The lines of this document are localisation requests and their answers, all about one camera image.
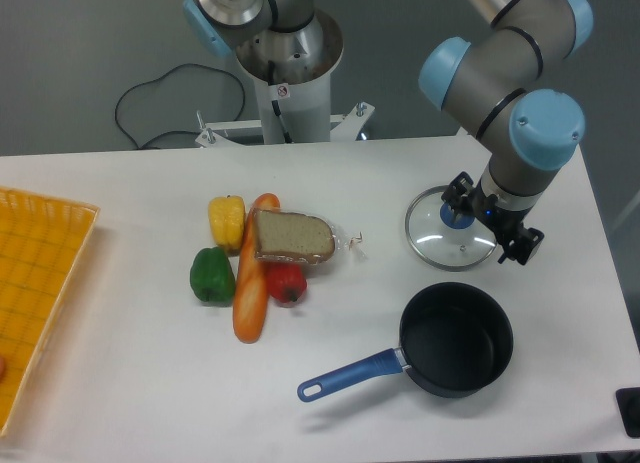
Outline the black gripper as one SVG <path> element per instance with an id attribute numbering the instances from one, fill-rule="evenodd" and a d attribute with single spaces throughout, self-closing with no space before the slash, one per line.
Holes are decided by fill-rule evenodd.
<path id="1" fill-rule="evenodd" d="M 525 218 L 524 210 L 499 207 L 497 196 L 487 196 L 482 183 L 473 189 L 473 180 L 466 172 L 461 172 L 451 181 L 441 200 L 440 217 L 443 222 L 473 222 L 475 216 L 494 233 L 502 247 L 499 264 L 510 260 L 525 266 L 544 240 L 542 231 L 519 226 Z"/>

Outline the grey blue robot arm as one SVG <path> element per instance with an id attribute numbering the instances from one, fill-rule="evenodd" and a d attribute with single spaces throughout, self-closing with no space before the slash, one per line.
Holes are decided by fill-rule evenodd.
<path id="1" fill-rule="evenodd" d="M 527 263 L 543 233 L 524 225 L 585 131 L 570 96 L 528 91 L 544 70 L 590 36 L 587 0 L 469 0 L 490 24 L 479 46 L 453 37 L 426 58 L 425 97 L 490 153 L 478 180 L 461 173 L 410 204 L 404 222 L 414 252 L 428 264 L 461 271 L 492 253 Z M 330 77 L 343 53 L 336 22 L 314 0 L 184 0 L 201 43 L 234 55 L 254 83 L 268 144 L 324 142 L 359 131 L 355 116 L 330 122 Z"/>

